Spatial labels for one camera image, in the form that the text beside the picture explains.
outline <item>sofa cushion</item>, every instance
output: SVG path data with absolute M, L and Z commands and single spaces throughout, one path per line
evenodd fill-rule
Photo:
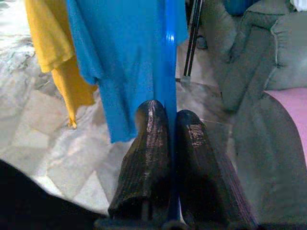
M 229 54 L 230 61 L 236 60 L 245 49 L 253 26 L 270 30 L 277 19 L 289 14 L 292 10 L 289 0 L 261 0 L 249 7 L 238 27 L 236 39 Z
M 268 75 L 274 66 L 273 46 L 274 38 L 268 30 L 256 26 L 252 27 L 246 48 L 240 58 L 229 64 L 229 71 L 220 86 L 223 92 L 223 105 L 227 110 L 235 111 L 242 106 L 242 100 L 246 97 L 249 86 L 253 81 L 257 80 L 257 88 L 261 85 L 261 92 L 263 91 Z
M 267 90 L 307 87 L 307 12 L 281 17 L 271 29 L 275 37 L 275 67 Z
M 201 11 L 201 29 L 207 41 L 214 78 L 221 86 L 229 69 L 229 50 L 236 37 L 241 17 L 227 13 L 224 0 L 206 0 Z
M 248 7 L 259 0 L 224 0 L 227 12 L 232 16 L 242 15 Z

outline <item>pink cushion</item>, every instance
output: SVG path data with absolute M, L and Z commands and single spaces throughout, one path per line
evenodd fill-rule
M 307 88 L 265 92 L 279 101 L 294 121 L 301 138 L 307 166 Z

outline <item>yellow garment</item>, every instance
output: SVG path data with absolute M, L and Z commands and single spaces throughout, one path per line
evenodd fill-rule
M 74 53 L 65 0 L 25 0 L 37 60 L 42 72 L 52 73 L 64 97 L 70 125 L 76 127 L 76 112 L 81 105 L 94 103 L 96 86 L 79 74 Z

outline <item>tile floor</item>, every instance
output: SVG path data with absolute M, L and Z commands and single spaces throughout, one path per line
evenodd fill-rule
M 19 18 L 25 24 L 22 1 L 6 4 L 8 7 L 0 5 L 0 21 L 4 13 L 20 10 Z M 98 92 L 93 106 L 79 109 L 77 129 L 68 128 L 64 101 L 51 75 L 40 72 L 28 28 L 21 31 L 22 35 L 8 43 L 0 33 L 0 41 L 11 47 L 0 52 L 0 159 L 49 193 L 106 213 L 132 141 L 109 143 Z M 178 78 L 183 75 L 187 46 L 185 42 L 178 47 Z M 178 110 L 194 111 L 207 124 L 216 148 L 231 156 L 231 115 L 223 111 L 207 51 L 196 50 L 191 80 L 189 86 L 177 83 Z

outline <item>gray upholstery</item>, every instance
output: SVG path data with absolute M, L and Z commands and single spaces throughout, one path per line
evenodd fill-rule
M 291 9 L 285 0 L 261 0 L 249 7 L 239 24 L 238 33 L 231 48 L 231 60 L 238 58 L 245 49 L 253 26 L 270 30 L 278 18 L 290 12 Z
M 275 44 L 268 38 L 274 37 L 271 27 L 293 10 L 289 0 L 260 0 L 243 17 L 233 17 L 223 0 L 205 1 L 201 24 L 226 109 L 239 108 L 268 40 Z
M 238 174 L 258 221 L 306 223 L 300 138 L 264 90 L 307 87 L 307 12 L 294 12 L 289 0 L 260 0 L 232 17 L 223 0 L 206 0 L 201 22 L 224 107 L 237 111 Z
M 268 95 L 247 114 L 252 132 L 237 142 L 237 168 L 257 220 L 306 223 L 307 169 L 295 124 Z
M 229 71 L 228 54 L 236 37 L 239 20 L 240 17 L 232 17 L 227 13 L 223 0 L 204 1 L 201 26 L 210 50 L 214 77 L 220 86 Z
M 307 87 L 307 12 L 283 16 L 272 27 L 275 37 L 275 67 L 267 89 Z

